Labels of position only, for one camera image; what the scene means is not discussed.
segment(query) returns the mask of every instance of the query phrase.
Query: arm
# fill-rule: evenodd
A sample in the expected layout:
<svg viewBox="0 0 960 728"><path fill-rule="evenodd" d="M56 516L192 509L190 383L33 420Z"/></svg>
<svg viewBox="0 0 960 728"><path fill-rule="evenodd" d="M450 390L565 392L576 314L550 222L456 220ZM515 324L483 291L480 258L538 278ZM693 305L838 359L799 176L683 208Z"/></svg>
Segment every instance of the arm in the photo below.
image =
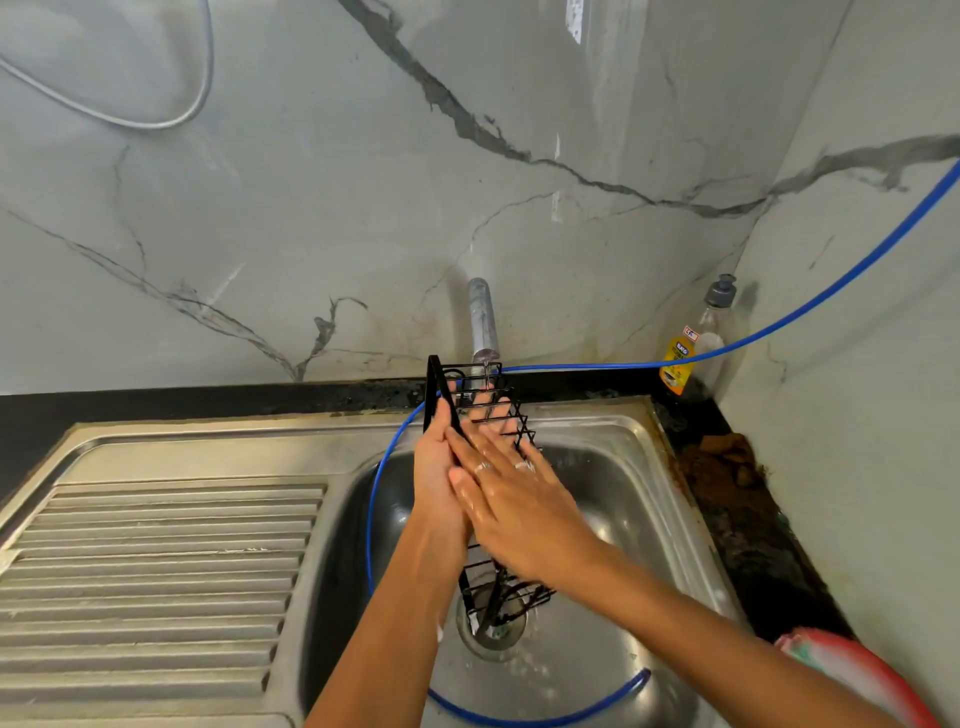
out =
<svg viewBox="0 0 960 728"><path fill-rule="evenodd" d="M747 635L632 564L590 531L540 452L446 431L463 468L450 481L477 540L524 578L548 584L620 625L736 728L898 728L839 683ZM491 467L480 467L486 462Z"/></svg>
<svg viewBox="0 0 960 728"><path fill-rule="evenodd" d="M356 631L304 728L420 725L468 524L450 492L443 400L414 453L414 508Z"/></svg>

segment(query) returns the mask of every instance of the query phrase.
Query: white cable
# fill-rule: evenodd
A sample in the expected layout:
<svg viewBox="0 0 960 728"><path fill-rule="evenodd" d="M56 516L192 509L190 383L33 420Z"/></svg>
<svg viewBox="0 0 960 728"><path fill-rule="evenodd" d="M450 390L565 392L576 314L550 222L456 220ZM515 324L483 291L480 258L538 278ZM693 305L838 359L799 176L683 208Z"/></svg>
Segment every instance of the white cable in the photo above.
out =
<svg viewBox="0 0 960 728"><path fill-rule="evenodd" d="M91 109L80 102L64 96L62 93L54 90L47 84L42 84L33 76L29 75L26 71L17 68L11 62L7 61L7 59L5 59L3 56L0 56L0 68L3 68L5 71L18 78L24 84L32 86L43 95L50 97L60 104L63 104L68 109L79 111L80 113L97 119L98 121L105 121L108 124L123 127L124 129L137 129L145 132L173 129L181 124L186 124L188 121L196 117L198 113L200 113L200 109L204 107L206 99L210 95L210 89L213 87L213 18L210 16L210 2L209 0L197 0L197 4L200 6L201 21L204 25L204 77L201 80L200 91L197 93L197 98L193 100L193 103L190 105L190 107L180 116L167 121L131 121L130 119L123 119L119 116L111 116L108 113L102 113L96 109Z"/></svg>

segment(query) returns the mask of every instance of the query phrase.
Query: granite countertop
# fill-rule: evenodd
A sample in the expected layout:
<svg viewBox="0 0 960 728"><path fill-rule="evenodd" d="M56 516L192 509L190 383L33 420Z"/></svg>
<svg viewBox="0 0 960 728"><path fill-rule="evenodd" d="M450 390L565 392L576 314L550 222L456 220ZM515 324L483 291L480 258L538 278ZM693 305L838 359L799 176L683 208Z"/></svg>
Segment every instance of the granite countertop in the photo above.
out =
<svg viewBox="0 0 960 728"><path fill-rule="evenodd" d="M651 371L519 374L511 375L510 384L525 402L650 395L670 445L684 453L684 462L705 435L730 433L712 401L679 403ZM372 379L2 397L0 499L76 423L407 408L420 402L422 390L421 379ZM714 470L688 470L686 480L754 631L770 642L799 626L851 637L766 487L737 488L723 473L714 476Z"/></svg>

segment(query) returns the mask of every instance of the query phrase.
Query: bottle cap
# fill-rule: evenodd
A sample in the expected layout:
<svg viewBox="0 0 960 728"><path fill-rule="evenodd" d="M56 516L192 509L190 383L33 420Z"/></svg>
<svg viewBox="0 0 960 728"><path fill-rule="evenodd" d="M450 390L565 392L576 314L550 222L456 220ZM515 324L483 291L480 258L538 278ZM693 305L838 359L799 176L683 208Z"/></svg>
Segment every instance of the bottle cap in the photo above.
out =
<svg viewBox="0 0 960 728"><path fill-rule="evenodd" d="M721 273L720 278L710 284L704 301L717 308L730 308L733 303L733 297L736 296L736 286L733 282L736 276L729 273Z"/></svg>

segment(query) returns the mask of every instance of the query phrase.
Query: sink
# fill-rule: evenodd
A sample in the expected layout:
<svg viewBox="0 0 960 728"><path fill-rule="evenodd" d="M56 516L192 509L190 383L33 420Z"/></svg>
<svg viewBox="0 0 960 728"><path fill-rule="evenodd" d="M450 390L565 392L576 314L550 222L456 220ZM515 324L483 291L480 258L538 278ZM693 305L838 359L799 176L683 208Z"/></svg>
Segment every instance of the sink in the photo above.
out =
<svg viewBox="0 0 960 728"><path fill-rule="evenodd" d="M598 536L739 619L646 398L525 411ZM366 605L373 472L403 417L68 433L0 511L0 726L300 725ZM373 507L376 579L413 506L416 436L401 438ZM571 713L649 667L641 692L583 724L724 725L642 644L562 595L512 622L503 649L478 648L465 619L457 595L431 686L475 713ZM431 701L422 724L463 725Z"/></svg>

